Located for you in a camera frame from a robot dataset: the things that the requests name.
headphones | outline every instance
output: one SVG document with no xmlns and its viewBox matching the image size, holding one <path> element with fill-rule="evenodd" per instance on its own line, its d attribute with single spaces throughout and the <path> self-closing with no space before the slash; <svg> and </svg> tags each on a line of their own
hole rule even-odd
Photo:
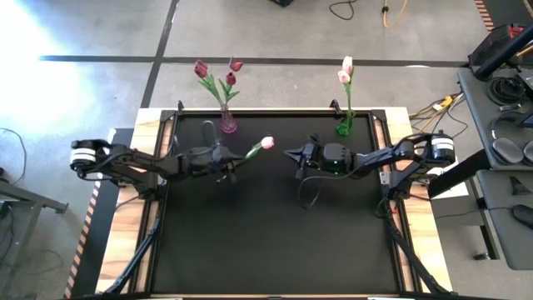
<svg viewBox="0 0 533 300">
<path fill-rule="evenodd" d="M 498 160 L 505 164 L 516 164 L 526 159 L 527 162 L 533 163 L 533 141 L 529 141 L 523 149 L 520 149 L 514 142 L 507 137 L 496 137 L 496 123 L 499 121 L 516 122 L 523 118 L 520 112 L 504 112 L 491 122 L 491 132 L 494 142 L 492 142 L 492 152 Z"/>
</svg>

wooden table frame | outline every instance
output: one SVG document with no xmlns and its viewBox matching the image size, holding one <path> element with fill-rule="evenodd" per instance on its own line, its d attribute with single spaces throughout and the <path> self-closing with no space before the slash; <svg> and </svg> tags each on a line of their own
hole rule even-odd
<svg viewBox="0 0 533 300">
<path fill-rule="evenodd" d="M 404 136 L 411 134 L 411 124 L 409 122 L 407 110 L 404 107 L 373 107 L 373 108 L 356 108 L 357 111 L 369 111 L 380 109 L 385 111 L 387 127 L 381 125 L 381 121 L 377 118 L 374 119 L 374 125 L 377 132 L 377 141 L 379 148 L 386 147 L 387 143 L 397 143 Z M 154 153 L 155 149 L 161 149 L 159 155 L 165 154 L 164 149 L 168 149 L 170 141 L 172 122 L 165 122 L 165 126 L 160 127 L 160 119 L 162 111 L 175 110 L 175 108 L 143 108 L 139 110 L 135 130 L 132 137 L 132 148 L 136 148 L 145 153 Z M 213 108 L 202 109 L 186 109 L 185 111 L 197 111 L 205 112 L 212 111 Z M 238 108 L 236 111 L 281 111 L 281 110 L 321 110 L 324 108 Z M 156 145 L 157 137 L 163 136 L 162 143 Z M 397 169 L 403 169 L 410 162 L 402 161 L 396 164 Z M 390 171 L 388 167 L 384 167 L 383 171 Z M 427 191 L 420 186 L 413 186 L 411 194 L 427 198 Z M 118 196 L 117 204 L 122 203 L 136 195 L 133 187 L 123 188 Z M 115 212 L 109 239 L 107 241 L 107 248 L 104 259 L 102 261 L 102 268 L 97 284 L 97 291 L 103 291 L 112 285 L 115 278 L 120 275 L 122 270 L 126 267 L 127 263 L 131 259 L 136 247 L 140 243 L 138 237 L 141 230 L 146 232 L 152 225 L 155 219 L 158 202 L 145 202 L 143 200 L 135 200 L 128 205 L 121 207 L 120 210 Z M 426 266 L 427 270 L 433 275 L 436 281 L 447 290 L 451 290 L 451 283 L 448 277 L 446 269 L 446 262 L 441 249 L 441 243 L 439 240 L 438 232 L 436 230 L 435 220 L 431 210 L 431 204 L 426 200 L 420 200 L 417 198 L 410 198 L 405 201 L 406 220 L 400 219 L 398 214 L 394 215 L 395 223 L 402 230 L 403 227 L 408 227 L 407 233 L 411 233 L 412 247 L 414 248 L 416 255 Z M 143 212 L 146 222 L 142 224 Z M 403 285 L 406 291 L 415 291 L 415 287 L 418 284 L 418 280 L 413 281 L 411 275 L 412 268 L 403 254 L 402 250 L 397 247 L 400 254 L 401 273 L 403 278 Z M 123 292 L 140 292 L 145 290 L 144 283 L 147 281 L 147 270 L 151 249 L 148 250 L 144 256 L 141 266 L 139 267 L 137 285 L 135 287 L 124 288 Z M 428 292 L 427 287 L 422 283 L 422 291 Z M 160 298 L 194 298 L 194 297 L 218 297 L 218 298 L 264 298 L 269 295 L 154 295 Z M 313 298 L 325 298 L 325 297 L 364 297 L 368 295 L 282 295 L 283 297 L 300 298 L 300 297 L 313 297 Z"/>
</svg>

sunlight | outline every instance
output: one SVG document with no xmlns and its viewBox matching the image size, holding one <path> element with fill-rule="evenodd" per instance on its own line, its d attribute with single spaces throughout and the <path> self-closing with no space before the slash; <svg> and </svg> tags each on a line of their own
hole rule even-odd
<svg viewBox="0 0 533 300">
<path fill-rule="evenodd" d="M 73 132 L 90 90 L 82 92 L 76 64 L 38 60 L 60 51 L 35 19 L 22 4 L 0 1 L 0 116 L 31 132 Z"/>
</svg>

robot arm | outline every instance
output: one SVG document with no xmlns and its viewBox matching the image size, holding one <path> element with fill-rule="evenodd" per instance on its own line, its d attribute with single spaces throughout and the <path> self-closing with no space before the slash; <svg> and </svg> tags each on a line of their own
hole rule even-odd
<svg viewBox="0 0 533 300">
<path fill-rule="evenodd" d="M 417 154 L 417 149 L 423 149 L 422 153 Z M 430 169 L 449 166 L 456 160 L 453 140 L 443 132 L 404 137 L 396 145 L 368 154 L 353 153 L 339 143 L 322 146 L 318 137 L 312 136 L 303 147 L 285 154 L 297 163 L 296 178 L 300 180 L 306 178 L 308 168 L 358 179 L 385 165 L 412 160 L 404 170 L 391 172 L 389 178 L 392 191 L 401 188 L 407 192 L 411 183 Z"/>
<path fill-rule="evenodd" d="M 133 185 L 143 196 L 157 191 L 158 181 L 153 173 L 163 179 L 220 173 L 235 182 L 235 169 L 244 162 L 245 157 L 233 154 L 219 143 L 194 147 L 176 156 L 154 157 L 121 144 L 82 140 L 72 142 L 70 167 L 81 179 L 91 173 L 102 173 L 116 185 Z"/>
</svg>

wooden board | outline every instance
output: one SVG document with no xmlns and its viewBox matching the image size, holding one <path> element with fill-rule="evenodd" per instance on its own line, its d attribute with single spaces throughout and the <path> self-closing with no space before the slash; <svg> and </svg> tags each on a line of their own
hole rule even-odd
<svg viewBox="0 0 533 300">
<path fill-rule="evenodd" d="M 161 111 L 175 108 L 142 108 L 139 110 L 132 138 L 132 148 L 136 148 L 145 153 L 153 153 L 159 128 L 159 117 Z M 239 110 L 266 110 L 265 108 L 243 108 Z M 302 108 L 271 108 L 271 110 L 295 110 Z M 305 108 L 306 110 L 323 110 L 324 108 Z M 387 125 L 392 143 L 397 143 L 401 138 L 412 133 L 409 115 L 405 107 L 360 107 L 356 110 L 383 109 L 386 111 Z M 212 110 L 212 108 L 191 109 L 191 110 Z M 378 142 L 380 147 L 385 147 L 385 139 L 382 134 L 381 125 L 376 122 L 378 131 Z M 168 130 L 166 130 L 166 141 L 162 149 L 167 149 Z M 399 169 L 409 164 L 408 161 L 399 162 L 396 166 Z M 411 193 L 423 198 L 427 198 L 427 191 L 420 186 L 414 186 Z M 134 197 L 135 190 L 132 187 L 124 188 L 118 196 L 118 203 L 122 203 Z M 157 203 L 152 204 L 152 212 L 156 211 Z M 141 223 L 143 202 L 136 200 L 120 207 L 114 215 L 109 240 L 107 242 L 106 253 L 102 262 L 102 270 L 97 284 L 97 292 L 101 292 L 111 286 L 135 252 L 137 235 Z M 411 239 L 416 255 L 420 258 L 427 270 L 435 277 L 436 281 L 444 288 L 451 290 L 451 283 L 446 268 L 446 261 L 441 248 L 441 241 L 436 229 L 435 219 L 431 204 L 426 200 L 410 198 L 406 201 L 406 212 L 411 231 Z M 400 227 L 399 219 L 395 215 L 396 224 Z M 143 260 L 140 271 L 140 279 L 146 278 L 147 257 Z M 408 290 L 412 290 L 411 271 L 405 255 L 401 252 L 401 265 L 404 279 Z M 140 280 L 136 290 L 143 290 L 144 280 Z M 182 297 L 184 295 L 172 295 L 172 297 Z"/>
</svg>

